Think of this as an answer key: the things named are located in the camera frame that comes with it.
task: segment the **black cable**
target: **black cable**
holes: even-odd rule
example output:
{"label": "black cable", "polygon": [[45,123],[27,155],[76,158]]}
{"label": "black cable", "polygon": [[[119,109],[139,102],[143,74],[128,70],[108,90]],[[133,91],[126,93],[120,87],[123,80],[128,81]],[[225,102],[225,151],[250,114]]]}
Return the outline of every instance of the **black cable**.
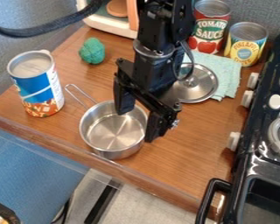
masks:
{"label": "black cable", "polygon": [[52,22],[24,29],[10,29],[0,26],[0,34],[10,38],[31,38],[48,32],[58,30],[59,28],[76,23],[98,11],[102,5],[102,0],[92,0],[83,10],[77,11],[71,15],[57,18]]}
{"label": "black cable", "polygon": [[193,74],[195,62],[194,62],[194,57],[193,57],[193,54],[191,52],[191,49],[190,49],[188,43],[185,40],[183,40],[183,41],[181,41],[179,43],[180,43],[181,47],[184,49],[186,55],[189,57],[190,61],[191,61],[191,62],[183,62],[182,65],[189,64],[189,65],[192,65],[192,67],[191,67],[191,70],[187,73],[187,75],[185,77],[182,77],[182,78],[179,77],[179,74],[176,71],[175,61],[172,62],[172,70],[173,70],[173,74],[174,74],[175,78],[178,81],[186,81]]}
{"label": "black cable", "polygon": [[61,214],[60,214],[57,218],[55,218],[55,219],[51,222],[51,224],[54,224],[54,223],[58,222],[59,220],[61,220],[61,218],[63,218],[62,224],[65,224],[65,222],[66,222],[66,220],[67,220],[67,214],[68,214],[68,210],[69,210],[70,204],[71,204],[71,200],[69,199],[69,200],[65,203],[65,205],[63,206],[63,210],[62,210]]}

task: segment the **frying pan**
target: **frying pan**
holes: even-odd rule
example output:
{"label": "frying pan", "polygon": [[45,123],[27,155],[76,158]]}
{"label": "frying pan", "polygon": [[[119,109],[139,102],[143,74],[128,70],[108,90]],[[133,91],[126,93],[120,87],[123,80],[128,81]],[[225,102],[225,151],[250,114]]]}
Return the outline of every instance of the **frying pan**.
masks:
{"label": "frying pan", "polygon": [[[75,88],[86,96],[94,106],[88,108],[68,89],[69,87]],[[94,150],[94,153],[108,159],[120,159],[140,150],[144,143],[147,123],[147,115],[140,107],[135,105],[129,113],[118,115],[114,101],[97,103],[74,84],[66,85],[65,90],[87,109],[80,119],[79,131],[81,138]]]}

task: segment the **wooden countertop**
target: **wooden countertop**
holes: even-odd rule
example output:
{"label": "wooden countertop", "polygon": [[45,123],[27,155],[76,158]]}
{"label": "wooden countertop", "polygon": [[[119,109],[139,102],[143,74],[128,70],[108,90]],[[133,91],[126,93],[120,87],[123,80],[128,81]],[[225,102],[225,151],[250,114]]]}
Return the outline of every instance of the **wooden countertop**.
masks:
{"label": "wooden countertop", "polygon": [[[83,62],[78,50],[89,37],[106,46],[106,59],[97,66]],[[116,59],[134,59],[132,41],[106,32],[79,29],[53,53],[61,85],[73,83],[98,102],[113,99]],[[262,64],[243,68],[235,99],[184,104],[180,123],[165,137],[146,143],[134,156],[115,162],[91,154],[82,141],[78,124],[83,107],[65,93],[66,105],[56,115],[27,115],[14,87],[0,96],[0,128],[35,144],[93,167],[115,178],[139,186],[178,206],[195,210],[211,178],[229,180],[233,152],[226,149],[231,131],[240,131],[248,111],[240,106],[249,74]]]}

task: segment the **tomato sauce can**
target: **tomato sauce can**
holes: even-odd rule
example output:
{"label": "tomato sauce can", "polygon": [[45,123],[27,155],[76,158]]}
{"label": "tomato sauce can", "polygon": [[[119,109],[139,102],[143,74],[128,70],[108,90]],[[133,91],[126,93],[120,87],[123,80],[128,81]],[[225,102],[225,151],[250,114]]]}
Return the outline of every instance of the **tomato sauce can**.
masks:
{"label": "tomato sauce can", "polygon": [[7,71],[30,116],[47,117],[61,110],[64,95],[50,52],[23,52],[8,63]]}
{"label": "tomato sauce can", "polygon": [[230,19],[229,6],[219,0],[201,0],[194,6],[196,24],[189,46],[202,53],[217,53]]}
{"label": "tomato sauce can", "polygon": [[262,56],[268,31],[259,24],[241,22],[230,27],[224,56],[243,67],[253,66]]}

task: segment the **black stove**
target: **black stove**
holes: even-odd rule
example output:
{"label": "black stove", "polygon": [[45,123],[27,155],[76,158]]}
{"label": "black stove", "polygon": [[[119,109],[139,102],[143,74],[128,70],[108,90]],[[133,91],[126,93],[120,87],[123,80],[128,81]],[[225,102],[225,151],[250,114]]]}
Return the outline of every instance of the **black stove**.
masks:
{"label": "black stove", "polygon": [[256,89],[243,98],[246,107],[252,100],[248,120],[242,133],[233,133],[229,141],[231,148],[237,145],[233,181],[209,182],[197,224],[205,223],[218,191],[227,195],[220,223],[280,224],[280,35],[259,77],[250,77],[249,85]]}

